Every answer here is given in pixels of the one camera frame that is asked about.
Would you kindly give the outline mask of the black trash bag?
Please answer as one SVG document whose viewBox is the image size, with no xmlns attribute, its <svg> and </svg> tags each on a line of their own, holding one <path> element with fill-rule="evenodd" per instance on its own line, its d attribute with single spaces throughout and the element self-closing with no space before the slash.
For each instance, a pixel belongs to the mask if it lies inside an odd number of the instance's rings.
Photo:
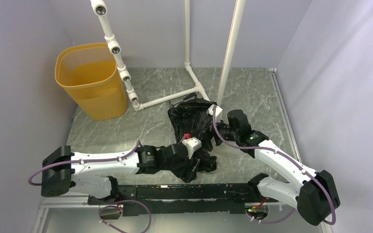
<svg viewBox="0 0 373 233">
<path fill-rule="evenodd" d="M 212 116 L 208 109 L 216 104 L 204 99 L 193 99 L 178 104 L 168 110 L 168 117 L 174 129 L 176 141 L 180 143 L 187 133 L 202 142 L 202 147 L 196 150 L 190 159 L 176 163 L 171 171 L 185 183 L 197 178 L 198 172 L 212 172 L 217 169 L 217 157 L 210 155 L 212 151 Z"/>
</svg>

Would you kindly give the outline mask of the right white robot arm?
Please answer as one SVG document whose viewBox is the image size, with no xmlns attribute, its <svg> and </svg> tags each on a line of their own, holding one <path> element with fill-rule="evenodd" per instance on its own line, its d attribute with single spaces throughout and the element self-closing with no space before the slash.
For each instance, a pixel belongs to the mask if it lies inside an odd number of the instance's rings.
<svg viewBox="0 0 373 233">
<path fill-rule="evenodd" d="M 285 182 L 260 173 L 248 182 L 248 195 L 253 201 L 272 198 L 291 206 L 309 224 L 334 225 L 335 210 L 340 206 L 333 176 L 303 165 L 280 149 L 269 137 L 252 129 L 247 116 L 240 109 L 227 114 L 228 122 L 221 119 L 222 109 L 211 105 L 207 110 L 212 118 L 211 133 L 217 145 L 239 149 L 275 170 Z"/>
</svg>

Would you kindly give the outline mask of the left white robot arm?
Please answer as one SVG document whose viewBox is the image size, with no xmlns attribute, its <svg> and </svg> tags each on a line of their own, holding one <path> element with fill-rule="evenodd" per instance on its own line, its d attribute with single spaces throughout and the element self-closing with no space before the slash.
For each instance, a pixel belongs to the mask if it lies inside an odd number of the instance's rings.
<svg viewBox="0 0 373 233">
<path fill-rule="evenodd" d="M 121 197 L 115 174 L 155 174 L 171 171 L 184 182 L 196 178 L 199 159 L 190 146 L 155 147 L 139 144 L 124 152 L 88 154 L 59 147 L 42 163 L 41 196 L 57 197 L 67 192 L 91 195 L 113 204 Z"/>
</svg>

